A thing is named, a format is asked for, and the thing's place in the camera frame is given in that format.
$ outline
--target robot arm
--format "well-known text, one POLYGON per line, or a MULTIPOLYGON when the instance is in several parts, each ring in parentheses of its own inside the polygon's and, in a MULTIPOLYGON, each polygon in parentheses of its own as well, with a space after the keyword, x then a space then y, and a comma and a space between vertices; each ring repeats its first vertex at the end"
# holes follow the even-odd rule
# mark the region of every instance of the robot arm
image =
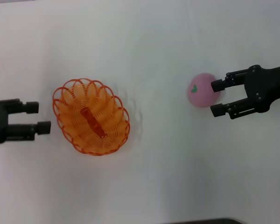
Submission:
POLYGON ((8 115, 12 113, 38 113, 38 102, 23 104, 19 99, 0 101, 0 143, 5 141, 31 141, 35 134, 50 134, 51 122, 37 124, 9 125, 8 115))
POLYGON ((225 80, 211 83, 214 92, 236 85, 244 85, 247 98, 211 106, 214 117, 228 113, 231 119, 235 119, 251 113, 267 112, 271 103, 280 98, 280 67, 263 69, 254 65, 246 70, 227 73, 225 80))

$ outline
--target white table surface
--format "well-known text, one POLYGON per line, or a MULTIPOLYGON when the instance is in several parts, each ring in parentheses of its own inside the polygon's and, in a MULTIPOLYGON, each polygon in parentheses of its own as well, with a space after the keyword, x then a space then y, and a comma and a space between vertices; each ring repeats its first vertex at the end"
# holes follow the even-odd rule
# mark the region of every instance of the white table surface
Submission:
MULTIPOLYGON (((191 78, 280 66, 280 0, 37 0, 0 4, 0 99, 39 101, 50 136, 0 145, 0 224, 280 224, 280 100, 230 120, 191 106, 191 78), (51 109, 71 78, 123 98, 128 142, 78 153, 51 109)), ((219 102, 245 98, 243 87, 219 102)))

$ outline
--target green heart design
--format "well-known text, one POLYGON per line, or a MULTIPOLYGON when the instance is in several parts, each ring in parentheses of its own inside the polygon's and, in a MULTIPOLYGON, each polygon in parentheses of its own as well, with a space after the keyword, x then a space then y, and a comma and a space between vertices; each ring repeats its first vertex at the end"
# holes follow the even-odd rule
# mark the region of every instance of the green heart design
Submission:
POLYGON ((194 88, 191 90, 191 92, 197 92, 197 86, 194 85, 194 88))

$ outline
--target orange basket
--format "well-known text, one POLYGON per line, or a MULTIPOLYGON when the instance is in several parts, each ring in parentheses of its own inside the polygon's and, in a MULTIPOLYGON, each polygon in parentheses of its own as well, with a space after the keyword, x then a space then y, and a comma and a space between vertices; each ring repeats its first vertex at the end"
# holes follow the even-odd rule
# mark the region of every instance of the orange basket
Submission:
POLYGON ((53 110, 65 138, 84 154, 114 153, 130 133, 129 114, 120 98, 97 80, 66 82, 53 94, 53 110))

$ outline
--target pink ball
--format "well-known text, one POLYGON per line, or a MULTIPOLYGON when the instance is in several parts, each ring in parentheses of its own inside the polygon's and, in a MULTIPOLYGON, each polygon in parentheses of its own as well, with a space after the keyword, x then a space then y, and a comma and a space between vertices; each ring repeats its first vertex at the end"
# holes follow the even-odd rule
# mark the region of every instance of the pink ball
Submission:
POLYGON ((220 96, 220 92, 214 92, 211 82, 216 78, 209 73, 201 73, 195 76, 188 87, 188 99, 191 104, 198 107, 214 105, 220 96))

